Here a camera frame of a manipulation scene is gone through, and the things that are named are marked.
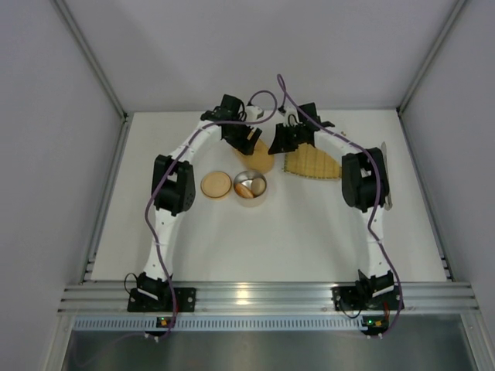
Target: cable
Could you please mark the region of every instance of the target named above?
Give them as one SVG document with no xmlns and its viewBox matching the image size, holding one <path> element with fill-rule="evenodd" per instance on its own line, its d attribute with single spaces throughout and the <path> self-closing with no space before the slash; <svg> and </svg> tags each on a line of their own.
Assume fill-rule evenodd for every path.
<svg viewBox="0 0 495 371">
<path fill-rule="evenodd" d="M 274 106 L 273 111 L 266 118 L 263 118 L 263 119 L 261 119 L 259 121 L 244 122 L 244 123 L 241 123 L 241 124 L 245 124 L 245 125 L 263 124 L 264 122 L 270 120 L 275 115 L 275 113 L 277 112 L 277 97 L 271 91 L 269 91 L 269 90 L 259 90 L 259 91 L 257 91 L 256 93 L 253 94 L 253 96 L 249 100 L 249 103 L 251 103 L 251 101 L 253 100 L 253 98 L 256 97 L 259 94 L 268 94 L 268 95 L 271 96 L 271 98 L 273 98 L 273 101 L 275 103 L 275 106 Z M 155 240 L 156 253 L 158 255 L 158 260 L 159 260 L 160 266 L 163 269 L 163 272 L 165 273 L 167 283 L 169 284 L 170 291 L 172 293 L 172 321 L 169 324 L 169 328 L 168 328 L 167 332 L 164 334 L 164 336 L 162 336 L 160 338 L 160 340 L 166 339 L 166 337 L 169 336 L 169 333 L 172 331 L 172 328 L 173 328 L 173 326 L 176 323 L 176 319 L 177 319 L 177 298 L 176 298 L 176 293 L 175 293 L 174 288 L 173 288 L 172 279 L 170 278 L 169 272 L 167 271 L 167 268 L 165 266 L 165 263 L 163 262 L 162 252 L 160 251 L 160 241 L 159 241 L 158 234 L 155 231 L 155 228 L 152 225 L 151 221 L 149 220 L 149 210 L 151 209 L 152 204 L 155 201 L 155 198 L 156 198 L 156 196 L 159 193 L 159 190 L 162 188 L 163 184 L 165 183 L 165 180 L 167 180 L 167 178 L 169 177 L 169 175 L 172 172 L 173 168 L 176 166 L 177 162 L 184 156 L 184 154 L 186 153 L 186 151 L 189 149 L 189 147 L 193 143 L 194 139 L 196 139 L 196 137 L 199 135 L 199 133 L 202 130 L 207 129 L 209 127 L 212 127 L 214 125 L 219 125 L 219 124 L 240 124 L 240 122 L 239 121 L 215 121 L 215 122 L 210 122 L 208 124 L 205 124 L 201 128 L 196 129 L 196 131 L 191 136 L 190 140 L 187 142 L 186 146 L 184 146 L 184 149 L 179 153 L 179 155 L 176 158 L 174 158 L 174 160 L 172 161 L 172 164 L 170 164 L 169 168 L 165 171 L 165 174 L 160 179 L 160 181 L 159 181 L 158 185 L 156 186 L 156 188 L 153 190 L 152 196 L 150 197 L 150 199 L 148 201 L 148 204 L 146 205 L 146 208 L 145 208 L 145 222 L 146 222 L 146 225 L 148 225 L 149 230 L 152 232 L 153 239 Z"/>
<path fill-rule="evenodd" d="M 348 317 L 350 319 L 356 319 L 357 317 L 359 317 L 361 315 L 361 312 L 363 311 L 363 307 L 361 307 L 361 308 L 359 308 L 359 311 L 356 315 L 348 315 L 346 313 L 346 311 L 343 310 L 342 298 L 339 300 L 339 307 L 340 307 L 340 310 L 342 311 L 342 313 L 344 313 L 346 315 L 346 317 Z"/>
<path fill-rule="evenodd" d="M 402 309 L 402 305 L 404 304 L 404 298 L 402 296 L 402 284 L 401 284 L 401 279 L 399 278 L 399 275 L 397 273 L 397 270 L 395 269 L 395 266 L 392 264 L 392 261 L 390 259 L 390 257 L 388 256 L 387 254 L 387 251 L 385 251 L 385 248 L 384 248 L 384 245 L 382 244 L 380 238 L 378 237 L 378 235 L 373 231 L 373 228 L 371 227 L 371 224 L 373 223 L 373 219 L 374 219 L 374 216 L 375 214 L 377 213 L 377 210 L 378 210 L 378 205 L 380 204 L 380 193 L 381 193 L 381 179 L 380 179 L 380 172 L 378 171 L 378 166 L 377 166 L 377 163 L 374 161 L 373 157 L 371 156 L 370 152 L 368 152 L 366 150 L 366 148 L 364 147 L 361 147 L 360 145 L 358 145 L 357 143 L 354 143 L 353 141 L 347 139 L 346 137 L 344 137 L 343 135 L 340 135 L 334 131 L 331 131 L 330 129 L 328 128 L 325 128 L 323 127 L 321 124 L 319 124 L 318 122 L 314 121 L 306 112 L 304 112 L 301 108 L 299 108 L 299 106 L 297 105 L 297 103 L 294 101 L 294 99 L 292 99 L 292 97 L 288 94 L 287 92 L 287 87 L 285 85 L 285 81 L 284 81 L 284 78 L 282 77 L 282 75 L 279 73 L 277 74 L 277 81 L 278 81 L 278 85 L 280 86 L 280 88 L 282 89 L 282 92 L 284 93 L 284 99 L 287 98 L 287 100 L 289 102 L 291 102 L 291 104 L 294 106 L 294 108 L 300 113 L 302 114 L 309 122 L 311 122 L 313 125 L 315 125 L 318 129 L 320 130 L 323 130 L 325 131 L 327 134 L 330 134 L 330 135 L 333 135 L 334 137 L 340 139 L 341 141 L 347 143 L 348 145 L 354 147 L 355 149 L 363 152 L 369 159 L 370 163 L 371 163 L 371 166 L 373 167 L 373 172 L 375 174 L 375 178 L 377 180 L 377 194 L 375 196 L 375 199 L 374 199 L 374 205 L 373 205 L 373 209 L 371 210 L 371 214 L 370 214 L 370 219 L 368 220 L 368 224 L 367 224 L 367 228 L 368 228 L 368 231 L 370 232 L 371 236 L 373 236 L 373 238 L 377 241 L 377 244 L 378 246 L 380 247 L 380 251 L 381 253 L 383 254 L 385 260 L 387 261 L 390 269 L 392 269 L 392 272 L 394 273 L 394 276 L 395 276 L 395 279 L 397 280 L 397 286 L 398 286 L 398 290 L 399 290 L 399 306 L 398 306 L 398 309 L 397 309 L 397 313 L 394 317 L 394 320 L 392 321 L 392 323 L 390 324 L 390 326 L 388 327 L 387 331 L 383 333 L 383 335 L 385 334 L 388 334 L 388 332 L 390 330 L 393 329 L 393 327 L 395 327 L 396 323 L 397 323 L 397 320 L 399 319 L 399 315 L 401 313 L 401 309 Z"/>
<path fill-rule="evenodd" d="M 127 274 L 125 275 L 125 278 L 124 278 L 124 290 L 126 290 L 126 291 L 127 291 L 127 293 L 130 295 L 130 294 L 131 294 L 131 292 L 130 292 L 130 291 L 127 289 L 127 287 L 125 286 L 125 284 L 127 283 L 127 277 L 129 277 L 129 276 L 134 276 L 134 279 L 136 280 L 136 282 L 138 281 L 138 277 L 137 277 L 134 273 L 127 273 Z"/>
</svg>

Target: metal bowl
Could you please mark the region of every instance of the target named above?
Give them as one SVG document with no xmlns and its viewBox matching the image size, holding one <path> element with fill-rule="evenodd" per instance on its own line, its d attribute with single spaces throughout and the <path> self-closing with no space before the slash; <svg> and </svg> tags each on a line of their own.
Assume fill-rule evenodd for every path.
<svg viewBox="0 0 495 371">
<path fill-rule="evenodd" d="M 235 186 L 239 183 L 251 190 L 251 184 L 255 179 L 263 179 L 263 181 L 265 182 L 265 190 L 259 195 L 254 196 L 254 198 L 252 199 L 244 198 L 243 196 L 239 195 L 235 190 L 236 189 Z M 260 172 L 257 172 L 256 170 L 246 170 L 245 172 L 240 172 L 234 178 L 234 193 L 237 196 L 236 199 L 241 203 L 241 205 L 251 207 L 262 204 L 266 198 L 267 191 L 268 191 L 268 182 L 265 176 Z"/>
</svg>

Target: enclosure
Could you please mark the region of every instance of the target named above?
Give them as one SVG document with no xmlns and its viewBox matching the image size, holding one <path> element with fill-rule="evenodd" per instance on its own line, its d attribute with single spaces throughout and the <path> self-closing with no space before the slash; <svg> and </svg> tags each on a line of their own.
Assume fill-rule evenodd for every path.
<svg viewBox="0 0 495 371">
<path fill-rule="evenodd" d="M 488 0 L 9 3 L 5 368 L 495 369 L 494 13 Z M 298 105 L 384 153 L 390 194 L 370 220 L 383 233 L 370 240 L 341 180 L 288 174 L 284 154 L 260 206 L 207 198 L 206 174 L 245 169 L 219 141 L 193 162 L 196 198 L 167 247 L 194 312 L 155 344 L 170 311 L 127 312 L 125 288 L 154 249 L 153 162 L 224 94 L 275 94 L 252 102 L 274 111 L 258 126 L 269 147 L 288 120 L 278 73 Z M 361 334 L 377 311 L 349 316 L 334 294 L 392 267 L 380 243 L 404 302 L 383 340 Z"/>
</svg>

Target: white table surface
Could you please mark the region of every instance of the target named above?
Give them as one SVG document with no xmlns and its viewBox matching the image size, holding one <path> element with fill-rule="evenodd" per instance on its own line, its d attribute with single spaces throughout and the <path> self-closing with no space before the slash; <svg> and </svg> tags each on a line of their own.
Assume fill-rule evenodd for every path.
<svg viewBox="0 0 495 371">
<path fill-rule="evenodd" d="M 402 281 L 445 281 L 405 139 L 395 111 L 320 111 L 336 130 L 365 148 L 387 144 L 393 207 L 384 214 L 384 245 Z M 152 168 L 196 127 L 200 112 L 137 113 L 131 123 L 107 219 L 97 250 L 92 279 L 122 280 L 139 274 L 151 246 L 144 222 Z M 270 145 L 276 118 L 263 124 Z M 243 165 L 224 142 L 210 150 L 194 169 L 196 201 L 183 219 L 174 252 L 174 279 L 179 281 L 353 281 L 357 278 L 352 230 L 332 214 L 342 202 L 340 182 L 285 174 L 277 155 L 267 174 L 271 193 L 255 209 L 245 209 L 234 195 L 206 199 L 200 180 L 210 171 L 231 177 Z M 291 208 L 300 213 L 291 213 Z"/>
</svg>

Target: white wall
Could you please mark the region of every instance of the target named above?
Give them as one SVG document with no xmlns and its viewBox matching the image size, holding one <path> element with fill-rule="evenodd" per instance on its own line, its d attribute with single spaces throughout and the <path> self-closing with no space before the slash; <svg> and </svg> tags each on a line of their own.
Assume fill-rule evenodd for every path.
<svg viewBox="0 0 495 371">
<path fill-rule="evenodd" d="M 127 110 L 201 111 L 276 73 L 320 108 L 397 107 L 455 1 L 67 2 Z"/>
<path fill-rule="evenodd" d="M 495 2 L 470 2 L 405 127 L 454 275 L 470 281 L 495 339 Z"/>
<path fill-rule="evenodd" d="M 42 362 L 120 122 L 48 0 L 0 12 L 0 359 Z"/>
</svg>

